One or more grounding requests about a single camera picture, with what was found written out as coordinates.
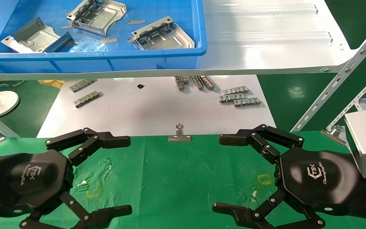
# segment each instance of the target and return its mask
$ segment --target white lamp base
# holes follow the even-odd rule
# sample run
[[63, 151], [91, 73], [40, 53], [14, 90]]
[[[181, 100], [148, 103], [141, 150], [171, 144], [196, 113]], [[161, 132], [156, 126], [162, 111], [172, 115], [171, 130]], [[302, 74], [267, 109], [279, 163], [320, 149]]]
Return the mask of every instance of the white lamp base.
[[0, 116], [10, 112], [19, 103], [19, 96], [13, 91], [0, 92]]

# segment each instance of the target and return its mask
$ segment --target green mat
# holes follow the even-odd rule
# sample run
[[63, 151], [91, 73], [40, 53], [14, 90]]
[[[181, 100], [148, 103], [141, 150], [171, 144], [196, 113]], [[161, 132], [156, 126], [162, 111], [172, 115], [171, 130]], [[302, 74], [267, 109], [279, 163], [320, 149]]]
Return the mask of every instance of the green mat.
[[[348, 153], [347, 148], [319, 132], [298, 134], [306, 139], [306, 150]], [[0, 156], [44, 152], [44, 141], [8, 139], [0, 145]], [[132, 137], [131, 141], [129, 148], [97, 151], [74, 172], [70, 194], [89, 212], [132, 206], [133, 214], [113, 219], [111, 229], [239, 228], [231, 216], [212, 212], [213, 202], [255, 209], [276, 190], [273, 165], [251, 147], [219, 145], [217, 135], [193, 136], [192, 142], [168, 142], [166, 136]], [[366, 227], [365, 219], [320, 215], [326, 229]], [[0, 229], [17, 229], [25, 217], [0, 218]], [[282, 203], [267, 219], [280, 225], [304, 217]], [[71, 228], [77, 221], [65, 205], [41, 219], [64, 228]]]

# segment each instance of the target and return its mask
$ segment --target blue plastic tray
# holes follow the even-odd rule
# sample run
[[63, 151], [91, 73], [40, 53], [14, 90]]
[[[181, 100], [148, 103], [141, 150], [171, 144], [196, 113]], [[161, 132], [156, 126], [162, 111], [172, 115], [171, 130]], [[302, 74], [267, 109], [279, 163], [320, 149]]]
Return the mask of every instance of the blue plastic tray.
[[[54, 53], [12, 53], [0, 42], [0, 73], [78, 73], [145, 69], [195, 69], [207, 50], [202, 0], [118, 0], [127, 13], [108, 29], [107, 36], [67, 26], [66, 12], [81, 0], [0, 0], [0, 41], [40, 17], [63, 35], [69, 31], [75, 46]], [[140, 50], [127, 42], [131, 32], [170, 16], [195, 42], [195, 48]], [[128, 24], [145, 19], [144, 24]], [[118, 38], [100, 44], [100, 39]]]

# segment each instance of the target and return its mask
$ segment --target green floor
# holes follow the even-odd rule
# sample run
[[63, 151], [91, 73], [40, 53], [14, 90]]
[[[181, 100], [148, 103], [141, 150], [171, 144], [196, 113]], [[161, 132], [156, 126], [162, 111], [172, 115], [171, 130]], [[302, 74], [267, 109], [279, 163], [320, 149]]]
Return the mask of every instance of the green floor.
[[[358, 48], [366, 38], [366, 0], [326, 3], [350, 47]], [[330, 73], [258, 75], [276, 126], [290, 130], [333, 77]], [[366, 58], [303, 130], [324, 129], [365, 85]], [[37, 81], [25, 81], [12, 89], [21, 97], [21, 103], [1, 120], [20, 136], [35, 137], [59, 90]]]

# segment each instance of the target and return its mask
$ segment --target white table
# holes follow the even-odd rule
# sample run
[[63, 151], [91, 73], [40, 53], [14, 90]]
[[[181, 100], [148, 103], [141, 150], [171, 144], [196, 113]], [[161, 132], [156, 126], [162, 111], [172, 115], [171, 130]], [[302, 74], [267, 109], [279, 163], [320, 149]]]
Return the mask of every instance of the white table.
[[[186, 135], [236, 133], [262, 123], [274, 126], [272, 115], [256, 75], [210, 76], [215, 89], [202, 91], [192, 80], [183, 91], [174, 77], [99, 79], [77, 93], [69, 87], [79, 80], [65, 82], [55, 100], [38, 138], [50, 138], [89, 127], [114, 136], [173, 135], [177, 123]], [[145, 85], [139, 89], [138, 84]], [[258, 97], [261, 104], [242, 108], [221, 104], [223, 89], [246, 85], [247, 96]], [[77, 109], [73, 101], [97, 90], [103, 97]]]

